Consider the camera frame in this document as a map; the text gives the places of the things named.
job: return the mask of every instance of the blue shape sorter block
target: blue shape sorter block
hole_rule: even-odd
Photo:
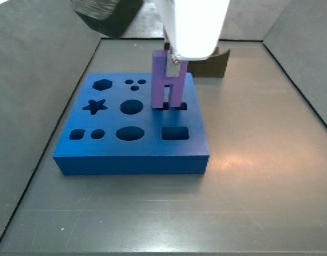
[[[208,157],[191,74],[180,108],[161,109],[149,73],[87,75],[53,152],[65,175],[201,174]]]

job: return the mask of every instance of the circular hole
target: circular hole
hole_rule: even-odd
[[[116,131],[116,137],[124,141],[139,140],[144,136],[144,130],[135,126],[127,126]]]
[[[139,100],[127,100],[120,104],[120,111],[127,115],[137,114],[143,110],[143,103]]]
[[[132,86],[131,86],[131,90],[132,90],[132,91],[137,91],[137,90],[139,90],[139,86],[137,86],[137,85],[132,85]]]
[[[74,129],[70,131],[69,134],[69,140],[80,140],[84,136],[84,130],[83,129]]]
[[[93,130],[91,133],[91,137],[95,140],[101,139],[104,137],[104,130],[101,130],[101,129]]]

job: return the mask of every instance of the gray wall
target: gray wall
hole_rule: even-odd
[[[327,0],[291,0],[264,44],[327,125]]]
[[[99,40],[68,0],[0,5],[0,237]]]
[[[262,41],[288,2],[290,0],[231,0],[220,38]],[[151,0],[145,0],[123,37],[163,37],[163,25]]]

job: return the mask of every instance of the purple block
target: purple block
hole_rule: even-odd
[[[151,89],[151,106],[163,108],[164,87],[169,86],[168,103],[169,107],[180,107],[183,88],[185,83],[185,73],[188,62],[181,61],[180,72],[176,77],[165,76],[167,50],[156,50],[152,53],[152,89]]]

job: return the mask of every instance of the square hole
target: square hole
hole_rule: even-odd
[[[187,140],[189,132],[187,127],[163,127],[161,139],[163,140]]]

